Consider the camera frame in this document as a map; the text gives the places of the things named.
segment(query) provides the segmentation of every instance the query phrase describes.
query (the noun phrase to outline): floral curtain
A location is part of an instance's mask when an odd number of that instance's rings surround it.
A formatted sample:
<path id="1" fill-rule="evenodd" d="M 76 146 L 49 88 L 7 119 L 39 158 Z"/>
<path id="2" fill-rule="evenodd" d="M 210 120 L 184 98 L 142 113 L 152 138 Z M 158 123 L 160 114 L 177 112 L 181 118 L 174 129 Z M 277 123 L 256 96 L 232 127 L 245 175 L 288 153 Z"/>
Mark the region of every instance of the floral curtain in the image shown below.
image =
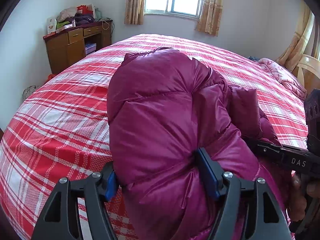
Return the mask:
<path id="1" fill-rule="evenodd" d="M 298 25 L 291 44 L 276 60 L 279 65 L 284 66 L 290 72 L 294 70 L 306 49 L 313 29 L 314 20 L 315 16 L 310 8 L 302 1 Z"/>
<path id="2" fill-rule="evenodd" d="M 222 0 L 204 0 L 197 30 L 218 36 L 222 15 Z"/>
<path id="3" fill-rule="evenodd" d="M 125 6 L 125 24 L 143 24 L 145 0 L 127 0 Z"/>
<path id="4" fill-rule="evenodd" d="M 316 58 L 317 60 L 320 60 L 320 25 L 317 18 L 315 19 L 314 27 L 315 27 L 315 39 L 313 42 L 311 56 Z"/>

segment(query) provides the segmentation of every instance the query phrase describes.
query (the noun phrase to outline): person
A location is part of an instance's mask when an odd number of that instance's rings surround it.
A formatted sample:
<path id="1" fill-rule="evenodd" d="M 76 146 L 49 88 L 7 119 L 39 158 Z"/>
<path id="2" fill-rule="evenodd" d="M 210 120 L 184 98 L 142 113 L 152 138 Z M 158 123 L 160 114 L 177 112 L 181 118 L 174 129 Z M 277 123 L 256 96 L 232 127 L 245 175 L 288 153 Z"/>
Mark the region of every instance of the person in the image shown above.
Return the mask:
<path id="1" fill-rule="evenodd" d="M 301 190 L 301 179 L 296 174 L 292 176 L 292 184 L 288 215 L 292 221 L 299 221 L 305 216 L 307 200 Z M 311 197 L 320 198 L 320 180 L 310 182 L 307 186 L 307 193 Z"/>

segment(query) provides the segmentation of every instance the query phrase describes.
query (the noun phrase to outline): window frame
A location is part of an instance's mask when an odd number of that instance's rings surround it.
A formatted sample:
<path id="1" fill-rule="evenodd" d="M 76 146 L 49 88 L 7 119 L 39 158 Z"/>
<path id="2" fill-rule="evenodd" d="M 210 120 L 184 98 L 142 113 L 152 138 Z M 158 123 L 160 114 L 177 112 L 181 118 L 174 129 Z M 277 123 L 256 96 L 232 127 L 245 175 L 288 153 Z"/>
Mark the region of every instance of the window frame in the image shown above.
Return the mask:
<path id="1" fill-rule="evenodd" d="M 171 9 L 173 10 L 174 8 L 174 3 L 175 0 L 172 0 L 172 6 Z M 176 12 L 176 11 L 168 11 L 168 5 L 169 5 L 169 0 L 167 0 L 167 5 L 165 10 L 149 10 L 146 7 L 147 0 L 145 0 L 145 9 L 144 9 L 144 14 L 160 14 L 160 15 L 168 15 L 168 16 L 176 16 L 176 17 L 182 17 L 182 18 L 188 18 L 192 20 L 198 20 L 200 18 L 201 12 L 202 12 L 202 7 L 203 7 L 204 0 L 198 0 L 198 6 L 197 6 L 197 14 L 188 14 L 188 13 L 182 13 L 182 12 Z"/>

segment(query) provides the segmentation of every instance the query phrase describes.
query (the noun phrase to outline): magenta down jacket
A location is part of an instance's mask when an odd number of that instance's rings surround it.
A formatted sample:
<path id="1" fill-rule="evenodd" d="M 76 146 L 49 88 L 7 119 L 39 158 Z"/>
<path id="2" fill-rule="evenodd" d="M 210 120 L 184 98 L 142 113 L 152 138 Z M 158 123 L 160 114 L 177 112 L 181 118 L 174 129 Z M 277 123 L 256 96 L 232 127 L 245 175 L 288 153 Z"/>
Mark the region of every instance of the magenta down jacket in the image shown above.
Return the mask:
<path id="1" fill-rule="evenodd" d="M 241 138 L 280 145 L 255 90 L 230 86 L 199 61 L 159 48 L 126 54 L 107 102 L 114 169 L 140 240 L 207 239 L 220 206 L 194 164 L 199 147 L 225 171 L 265 178 L 285 210 L 291 173 L 257 159 Z M 243 217 L 240 211 L 233 239 Z"/>

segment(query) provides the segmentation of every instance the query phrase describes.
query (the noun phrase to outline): plaid bedspread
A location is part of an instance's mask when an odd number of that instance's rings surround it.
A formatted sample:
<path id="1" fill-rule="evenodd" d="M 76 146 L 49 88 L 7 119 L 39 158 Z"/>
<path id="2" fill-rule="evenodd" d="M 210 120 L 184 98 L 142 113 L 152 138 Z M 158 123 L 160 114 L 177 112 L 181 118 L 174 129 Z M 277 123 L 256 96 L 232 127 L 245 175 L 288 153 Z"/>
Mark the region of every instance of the plaid bedspread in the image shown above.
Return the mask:
<path id="1" fill-rule="evenodd" d="M 0 144 L 0 202 L 21 238 L 31 238 L 59 178 L 85 178 L 112 159 L 107 115 L 109 81 L 126 53 L 161 46 L 196 58 L 233 84 L 257 89 L 260 108 L 281 143 L 306 147 L 303 103 L 262 66 L 196 41 L 134 36 L 63 71 L 28 98 L 11 120 Z M 120 240 L 137 239 L 121 191 L 107 210 Z M 79 213 L 84 238 L 90 239 L 83 199 L 79 199 Z"/>

